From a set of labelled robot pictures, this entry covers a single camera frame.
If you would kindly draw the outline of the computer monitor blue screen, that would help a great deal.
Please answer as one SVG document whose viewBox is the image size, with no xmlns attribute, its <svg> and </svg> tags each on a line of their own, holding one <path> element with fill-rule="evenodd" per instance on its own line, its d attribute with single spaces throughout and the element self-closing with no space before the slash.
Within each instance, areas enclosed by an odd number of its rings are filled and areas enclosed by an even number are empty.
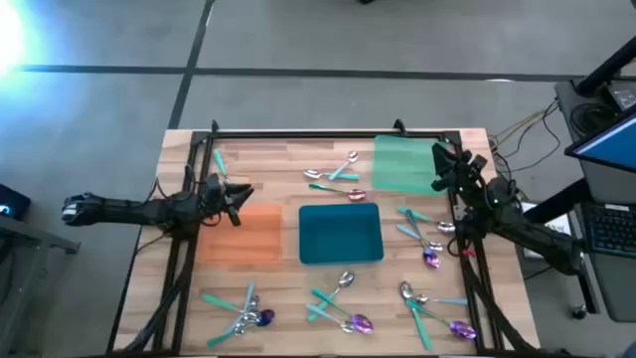
<svg viewBox="0 0 636 358">
<path fill-rule="evenodd" d="M 570 145 L 566 156 L 636 173 L 636 112 Z"/>
</svg>

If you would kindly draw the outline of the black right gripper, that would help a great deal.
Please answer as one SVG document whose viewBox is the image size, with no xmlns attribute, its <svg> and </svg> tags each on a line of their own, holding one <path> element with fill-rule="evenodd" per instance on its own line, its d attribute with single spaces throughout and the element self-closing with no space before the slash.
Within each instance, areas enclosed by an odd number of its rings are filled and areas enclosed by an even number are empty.
<svg viewBox="0 0 636 358">
<path fill-rule="evenodd" d="M 436 192 L 442 192 L 453 186 L 463 195 L 476 196 L 480 194 L 488 200 L 488 187 L 481 172 L 474 172 L 470 163 L 477 155 L 472 155 L 469 150 L 459 154 L 450 152 L 441 143 L 435 143 L 431 147 L 434 169 L 437 175 L 446 175 L 448 178 L 440 178 L 431 183 L 431 188 Z"/>
</svg>

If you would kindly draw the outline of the green-handled metal spoon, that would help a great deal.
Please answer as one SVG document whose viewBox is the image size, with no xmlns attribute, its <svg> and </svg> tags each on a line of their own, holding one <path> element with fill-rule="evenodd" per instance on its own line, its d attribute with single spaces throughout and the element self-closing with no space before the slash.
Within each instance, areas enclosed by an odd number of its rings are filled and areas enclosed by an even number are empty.
<svg viewBox="0 0 636 358">
<path fill-rule="evenodd" d="M 325 173 L 325 172 L 319 172 L 317 170 L 313 170 L 313 169 L 307 169 L 303 172 L 303 174 L 311 179 L 320 179 L 321 177 L 330 177 L 331 173 Z M 338 174 L 336 176 L 336 179 L 342 179 L 342 180 L 352 180 L 352 181 L 357 181 L 359 179 L 359 175 L 358 174 L 352 174 L 352 173 L 341 173 Z"/>
<path fill-rule="evenodd" d="M 350 286 L 354 282 L 354 279 L 355 274 L 352 271 L 343 271 L 339 276 L 337 287 L 328 295 L 328 297 L 333 299 L 342 288 Z M 317 318 L 317 313 L 310 312 L 307 315 L 308 322 L 314 322 Z"/>
<path fill-rule="evenodd" d="M 215 149 L 213 154 L 214 154 L 214 158 L 216 160 L 220 175 L 223 177 L 223 180 L 225 183 L 229 183 L 230 180 L 228 178 L 227 169 L 226 169 L 225 162 L 223 160 L 223 156 L 221 152 L 218 149 Z"/>
<path fill-rule="evenodd" d="M 430 341 L 428 332 L 423 324 L 423 321 L 421 320 L 417 309 L 414 307 L 415 305 L 415 295 L 412 289 L 412 286 L 406 282 L 406 281 L 402 281 L 399 284 L 398 287 L 399 293 L 402 296 L 407 308 L 410 310 L 411 315 L 413 317 L 414 320 L 414 324 L 416 327 L 416 330 L 418 332 L 418 335 L 420 337 L 420 340 L 424 346 L 424 348 L 428 351 L 431 351 L 433 349 L 432 343 Z"/>
<path fill-rule="evenodd" d="M 261 320 L 261 313 L 258 310 L 258 301 L 254 297 L 247 300 L 246 306 L 244 308 L 239 308 L 232 303 L 226 302 L 216 296 L 205 293 L 202 295 L 202 300 L 214 306 L 240 313 L 247 321 L 258 322 Z"/>
<path fill-rule="evenodd" d="M 228 332 L 228 328 L 227 328 L 224 331 L 223 334 L 221 334 L 221 335 L 219 335 L 217 337 L 209 339 L 208 342 L 207 342 L 207 347 L 208 348 L 215 347 L 217 345 L 220 345 L 220 344 L 224 343 L 225 341 L 229 340 L 230 338 L 233 338 L 233 337 L 236 337 L 236 336 L 240 336 L 240 335 L 233 335 L 232 333 L 229 333 Z"/>
<path fill-rule="evenodd" d="M 450 222 L 442 222 L 442 221 L 435 221 L 431 218 L 429 218 L 428 216 L 417 212 L 413 209 L 410 209 L 408 207 L 405 206 L 399 206 L 397 208 L 397 211 L 401 214 L 404 214 L 405 216 L 407 214 L 411 214 L 415 219 L 426 222 L 426 223 L 431 223 L 434 224 L 436 226 L 436 228 L 442 232 L 442 233 L 454 233 L 455 232 L 455 226 L 453 223 Z"/>
</svg>

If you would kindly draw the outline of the black aluminium rig frame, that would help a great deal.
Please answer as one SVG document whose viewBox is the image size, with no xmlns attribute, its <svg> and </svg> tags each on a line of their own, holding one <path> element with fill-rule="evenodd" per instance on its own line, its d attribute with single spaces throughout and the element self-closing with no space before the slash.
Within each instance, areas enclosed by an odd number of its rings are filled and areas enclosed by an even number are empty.
<svg viewBox="0 0 636 358">
<path fill-rule="evenodd" d="M 251 201 L 276 203 L 282 210 L 281 258 L 277 264 L 238 266 L 194 264 L 189 285 L 169 308 L 163 326 L 140 351 L 130 342 L 147 323 L 164 289 L 185 260 L 195 260 L 196 247 L 171 244 L 154 229 L 140 233 L 141 254 L 128 275 L 118 317 L 106 351 L 108 358 L 413 358 L 424 352 L 411 315 L 398 295 L 398 284 L 408 281 L 426 292 L 464 294 L 461 265 L 450 252 L 442 254 L 442 266 L 432 272 L 421 260 L 420 246 L 398 231 L 398 208 L 407 206 L 446 220 L 459 206 L 448 195 L 423 196 L 381 192 L 374 196 L 383 226 L 384 258 L 376 264 L 357 265 L 355 281 L 341 289 L 338 299 L 367 314 L 374 322 L 371 335 L 348 334 L 332 321 L 309 322 L 306 303 L 315 287 L 333 290 L 337 268 L 306 266 L 299 260 L 298 211 L 304 205 L 329 204 L 339 196 L 311 190 L 303 177 L 305 168 L 331 168 L 343 163 L 351 151 L 359 153 L 355 164 L 361 185 L 371 178 L 375 132 L 352 130 L 229 130 L 223 129 L 214 146 L 227 158 L 234 181 L 254 187 Z M 201 299 L 217 294 L 233 302 L 244 299 L 253 283 L 262 302 L 275 311 L 273 323 L 252 328 L 244 336 L 217 347 L 207 342 L 221 334 L 233 318 Z"/>
</svg>

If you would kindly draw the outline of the black monitor stand beam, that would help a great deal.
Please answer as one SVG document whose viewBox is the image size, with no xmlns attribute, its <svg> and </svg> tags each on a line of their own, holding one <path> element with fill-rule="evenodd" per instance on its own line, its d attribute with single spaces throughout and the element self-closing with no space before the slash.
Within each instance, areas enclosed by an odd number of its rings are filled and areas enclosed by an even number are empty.
<svg viewBox="0 0 636 358">
<path fill-rule="evenodd" d="M 589 185 L 581 178 L 526 211 L 523 217 L 531 223 L 544 224 L 572 211 L 575 205 L 591 200 Z"/>
</svg>

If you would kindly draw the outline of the orange translucent plastic bin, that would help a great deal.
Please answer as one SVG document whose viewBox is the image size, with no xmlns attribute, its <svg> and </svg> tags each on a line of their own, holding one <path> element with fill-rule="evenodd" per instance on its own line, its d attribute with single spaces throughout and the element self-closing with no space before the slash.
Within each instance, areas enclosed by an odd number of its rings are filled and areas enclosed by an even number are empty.
<svg viewBox="0 0 636 358">
<path fill-rule="evenodd" d="M 276 265 L 281 262 L 282 207 L 274 204 L 243 206 L 240 225 L 222 220 L 214 227 L 202 226 L 198 238 L 200 265 Z"/>
</svg>

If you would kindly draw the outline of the light blue-handled metal spoon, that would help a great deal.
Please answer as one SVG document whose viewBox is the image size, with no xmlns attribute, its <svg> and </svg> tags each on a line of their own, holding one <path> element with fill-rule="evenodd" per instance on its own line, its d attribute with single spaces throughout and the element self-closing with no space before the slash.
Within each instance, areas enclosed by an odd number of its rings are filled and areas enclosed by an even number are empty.
<svg viewBox="0 0 636 358">
<path fill-rule="evenodd" d="M 254 283 L 250 281 L 247 285 L 247 292 L 246 292 L 246 297 L 243 304 L 242 313 L 240 314 L 239 318 L 235 322 L 234 327 L 231 330 L 231 333 L 233 335 L 244 334 L 244 330 L 248 326 L 248 324 L 243 320 L 243 317 L 248 311 L 253 309 L 253 306 L 252 306 L 253 291 L 254 291 Z"/>
<path fill-rule="evenodd" d="M 355 326 L 349 321 L 336 318 L 333 315 L 327 313 L 324 309 L 321 309 L 314 304 L 306 303 L 305 306 L 310 312 L 337 323 L 340 328 L 346 333 L 354 333 L 356 331 Z"/>
<path fill-rule="evenodd" d="M 466 298 L 431 298 L 429 296 L 420 294 L 415 297 L 415 301 L 419 304 L 427 304 L 429 302 L 447 303 L 447 304 L 459 304 L 467 305 L 468 300 Z"/>
<path fill-rule="evenodd" d="M 334 179 L 336 179 L 349 164 L 355 163 L 358 160 L 358 157 L 359 153 L 357 151 L 351 151 L 348 154 L 347 161 L 339 168 L 337 168 L 332 174 L 330 174 L 328 180 L 333 181 Z"/>
<path fill-rule="evenodd" d="M 249 326 L 259 324 L 261 318 L 259 296 L 253 295 L 247 301 L 246 308 L 240 312 L 238 319 L 228 328 L 228 332 L 234 335 L 243 335 Z"/>
<path fill-rule="evenodd" d="M 408 236 L 411 236 L 412 238 L 415 238 L 416 240 L 418 240 L 422 244 L 422 246 L 424 248 L 428 248 L 428 249 L 431 249 L 433 251 L 442 251 L 443 250 L 443 245 L 442 244 L 436 243 L 436 242 L 431 242 L 431 241 L 428 241 L 426 239 L 423 239 L 418 233 L 416 233 L 412 229 L 409 229 L 405 225 L 397 225 L 397 229 L 399 231 L 401 231 L 402 233 L 404 233 L 404 234 L 406 234 Z"/>
</svg>

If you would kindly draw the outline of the black device blue light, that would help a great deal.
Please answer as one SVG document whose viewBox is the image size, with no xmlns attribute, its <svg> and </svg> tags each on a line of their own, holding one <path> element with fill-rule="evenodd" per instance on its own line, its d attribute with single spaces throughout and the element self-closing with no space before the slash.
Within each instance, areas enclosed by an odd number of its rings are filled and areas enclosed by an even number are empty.
<svg viewBox="0 0 636 358">
<path fill-rule="evenodd" d="M 30 206 L 29 197 L 0 184 L 0 215 L 23 221 Z"/>
</svg>

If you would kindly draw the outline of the white paper sheet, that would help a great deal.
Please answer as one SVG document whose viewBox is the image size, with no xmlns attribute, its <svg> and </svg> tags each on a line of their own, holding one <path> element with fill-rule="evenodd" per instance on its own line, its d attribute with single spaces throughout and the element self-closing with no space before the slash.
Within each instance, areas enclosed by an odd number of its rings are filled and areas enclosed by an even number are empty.
<svg viewBox="0 0 636 358">
<path fill-rule="evenodd" d="M 521 202 L 521 208 L 523 213 L 533 209 L 536 206 L 537 206 L 536 203 L 526 202 L 526 201 Z M 572 235 L 572 228 L 571 228 L 571 223 L 570 223 L 568 214 L 563 214 L 545 223 L 545 226 L 557 232 L 570 235 L 570 236 Z M 527 248 L 523 248 L 523 256 L 525 259 L 529 259 L 529 260 L 541 260 L 541 261 L 544 260 L 544 257 L 542 255 L 534 251 L 531 251 L 530 249 L 527 249 Z"/>
</svg>

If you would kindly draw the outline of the black power adapter box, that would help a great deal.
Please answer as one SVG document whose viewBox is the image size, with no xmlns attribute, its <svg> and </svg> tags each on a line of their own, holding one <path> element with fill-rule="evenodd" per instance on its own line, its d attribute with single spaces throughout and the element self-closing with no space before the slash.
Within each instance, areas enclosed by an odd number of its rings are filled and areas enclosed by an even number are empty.
<svg viewBox="0 0 636 358">
<path fill-rule="evenodd" d="M 607 89 L 616 111 L 625 111 L 636 105 L 636 82 L 611 82 Z"/>
</svg>

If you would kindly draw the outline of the black round pole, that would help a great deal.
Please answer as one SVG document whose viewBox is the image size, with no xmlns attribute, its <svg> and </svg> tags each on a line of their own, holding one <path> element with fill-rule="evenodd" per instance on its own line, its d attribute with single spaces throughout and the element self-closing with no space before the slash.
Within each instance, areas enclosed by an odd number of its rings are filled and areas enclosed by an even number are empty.
<svg viewBox="0 0 636 358">
<path fill-rule="evenodd" d="M 636 58 L 636 36 L 611 55 L 575 87 L 577 94 L 591 96 L 604 83 L 610 81 L 623 67 Z"/>
</svg>

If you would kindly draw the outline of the teal blue plastic bin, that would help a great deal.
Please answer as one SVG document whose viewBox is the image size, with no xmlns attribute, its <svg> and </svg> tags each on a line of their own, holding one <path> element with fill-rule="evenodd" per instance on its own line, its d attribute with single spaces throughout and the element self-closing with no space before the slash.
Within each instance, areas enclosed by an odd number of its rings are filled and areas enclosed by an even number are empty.
<svg viewBox="0 0 636 358">
<path fill-rule="evenodd" d="M 384 258 L 374 203 L 306 205 L 298 210 L 299 260 L 305 265 L 366 264 Z"/>
</svg>

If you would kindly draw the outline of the black backlit keyboard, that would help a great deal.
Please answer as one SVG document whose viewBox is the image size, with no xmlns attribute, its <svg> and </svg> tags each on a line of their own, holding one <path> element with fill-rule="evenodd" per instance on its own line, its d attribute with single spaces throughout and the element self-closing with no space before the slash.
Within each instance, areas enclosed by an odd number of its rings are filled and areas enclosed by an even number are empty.
<svg viewBox="0 0 636 358">
<path fill-rule="evenodd" d="M 592 252 L 636 259 L 636 206 L 587 202 L 581 213 Z"/>
</svg>

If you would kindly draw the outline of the green translucent plastic bin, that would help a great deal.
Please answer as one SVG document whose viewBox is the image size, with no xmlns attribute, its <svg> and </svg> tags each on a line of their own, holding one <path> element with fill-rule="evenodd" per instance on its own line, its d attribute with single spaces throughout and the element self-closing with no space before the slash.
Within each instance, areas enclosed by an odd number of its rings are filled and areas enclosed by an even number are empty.
<svg viewBox="0 0 636 358">
<path fill-rule="evenodd" d="M 371 185 L 377 191 L 444 195 L 431 184 L 437 179 L 432 147 L 438 140 L 379 135 L 374 139 Z"/>
</svg>

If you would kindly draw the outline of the grey side table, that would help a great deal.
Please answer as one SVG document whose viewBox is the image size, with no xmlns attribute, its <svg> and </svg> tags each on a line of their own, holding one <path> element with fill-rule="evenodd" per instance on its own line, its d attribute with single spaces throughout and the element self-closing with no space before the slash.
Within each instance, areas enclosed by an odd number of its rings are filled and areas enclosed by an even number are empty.
<svg viewBox="0 0 636 358">
<path fill-rule="evenodd" d="M 9 242 L 7 280 L 0 282 L 0 358 L 9 358 L 26 309 L 34 297 L 50 249 L 74 255 L 80 243 L 0 216 L 0 240 Z"/>
</svg>

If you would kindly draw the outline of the grey computer cart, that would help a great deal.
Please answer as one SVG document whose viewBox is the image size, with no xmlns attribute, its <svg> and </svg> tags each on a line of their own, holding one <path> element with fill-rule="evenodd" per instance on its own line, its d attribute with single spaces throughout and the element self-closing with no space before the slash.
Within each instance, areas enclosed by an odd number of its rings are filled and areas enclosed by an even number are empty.
<svg viewBox="0 0 636 358">
<path fill-rule="evenodd" d="M 636 206 L 636 173 L 580 160 L 579 164 L 598 204 Z M 583 215 L 575 210 L 584 236 Z M 590 251 L 589 257 L 610 318 L 616 322 L 636 322 L 636 259 Z"/>
</svg>

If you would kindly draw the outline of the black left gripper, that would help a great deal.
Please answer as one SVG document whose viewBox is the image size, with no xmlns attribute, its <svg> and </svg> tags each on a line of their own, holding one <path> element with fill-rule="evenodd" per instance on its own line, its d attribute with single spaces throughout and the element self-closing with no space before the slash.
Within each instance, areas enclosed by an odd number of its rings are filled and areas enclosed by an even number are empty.
<svg viewBox="0 0 636 358">
<path fill-rule="evenodd" d="M 222 183 L 220 191 L 209 191 L 205 186 L 200 194 L 202 221 L 226 214 L 234 227 L 240 226 L 239 206 L 235 201 L 246 201 L 253 192 L 250 184 Z"/>
</svg>

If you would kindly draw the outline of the iridescent rainbow metal spoon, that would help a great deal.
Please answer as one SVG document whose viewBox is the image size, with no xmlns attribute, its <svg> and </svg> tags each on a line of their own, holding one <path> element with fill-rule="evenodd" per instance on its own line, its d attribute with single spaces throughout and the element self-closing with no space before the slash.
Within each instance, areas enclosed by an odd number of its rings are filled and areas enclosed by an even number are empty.
<svg viewBox="0 0 636 358">
<path fill-rule="evenodd" d="M 416 303 L 412 299 L 408 299 L 405 303 L 408 307 L 414 308 L 419 313 L 423 313 L 424 315 L 428 317 L 431 317 L 433 319 L 436 319 L 439 322 L 444 323 L 445 325 L 449 327 L 451 333 L 458 338 L 473 340 L 477 337 L 477 333 L 475 329 L 468 323 L 458 321 L 458 320 L 454 320 L 454 321 L 448 320 L 424 308 L 422 305 Z"/>
<path fill-rule="evenodd" d="M 244 315 L 243 320 L 247 324 L 263 327 L 269 325 L 274 317 L 275 311 L 272 309 L 250 310 Z"/>
<path fill-rule="evenodd" d="M 334 192 L 334 193 L 343 194 L 352 202 L 363 201 L 367 197 L 367 193 L 365 191 L 363 191 L 363 190 L 360 190 L 360 189 L 341 190 L 341 189 L 335 189 L 335 188 L 332 188 L 332 187 L 327 187 L 325 185 L 321 185 L 321 184 L 317 184 L 317 183 L 310 183 L 308 185 L 308 187 L 310 189 L 322 190 L 322 191 L 328 191 L 328 192 Z"/>
<path fill-rule="evenodd" d="M 336 303 L 329 295 L 326 295 L 319 289 L 313 289 L 312 294 L 321 298 L 328 305 L 333 306 L 346 315 L 356 331 L 364 334 L 372 334 L 374 332 L 374 324 L 364 314 L 348 312 L 344 307 Z"/>
<path fill-rule="evenodd" d="M 416 223 L 416 219 L 411 215 L 411 214 L 407 214 L 406 218 L 412 228 L 413 231 L 415 231 L 416 233 L 418 233 L 423 239 L 423 234 L 421 233 L 421 231 L 419 230 L 417 223 Z M 440 266 L 440 259 L 436 253 L 437 251 L 433 251 L 431 249 L 428 248 L 423 248 L 423 260 L 425 261 L 425 263 L 433 268 L 433 269 L 438 269 Z"/>
</svg>

